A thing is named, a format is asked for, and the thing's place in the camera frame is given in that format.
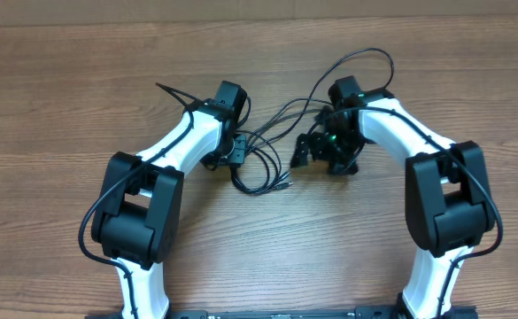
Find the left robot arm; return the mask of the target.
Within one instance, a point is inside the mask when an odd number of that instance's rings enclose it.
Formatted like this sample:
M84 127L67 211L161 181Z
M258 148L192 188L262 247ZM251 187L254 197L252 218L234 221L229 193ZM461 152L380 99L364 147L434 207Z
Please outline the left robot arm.
M99 198L79 228L80 242L90 230L103 250L101 256L85 255L118 271L123 307L117 318L166 317L163 262L177 235L184 178L197 163L244 161L236 129L251 102L240 85L224 81L206 100L164 90L183 105L181 121L152 147L110 158Z

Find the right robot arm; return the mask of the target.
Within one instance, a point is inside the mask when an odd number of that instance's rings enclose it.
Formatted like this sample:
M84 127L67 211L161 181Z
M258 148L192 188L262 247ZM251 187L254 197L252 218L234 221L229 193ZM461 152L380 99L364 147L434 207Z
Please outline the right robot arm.
M476 318L451 294L464 260L496 221L481 148L426 128L386 89L364 91L354 76L329 88L330 104L298 136L292 167L324 160L332 175L354 175L367 144L405 170L405 219L417 246L410 279L393 305L357 306L353 318Z

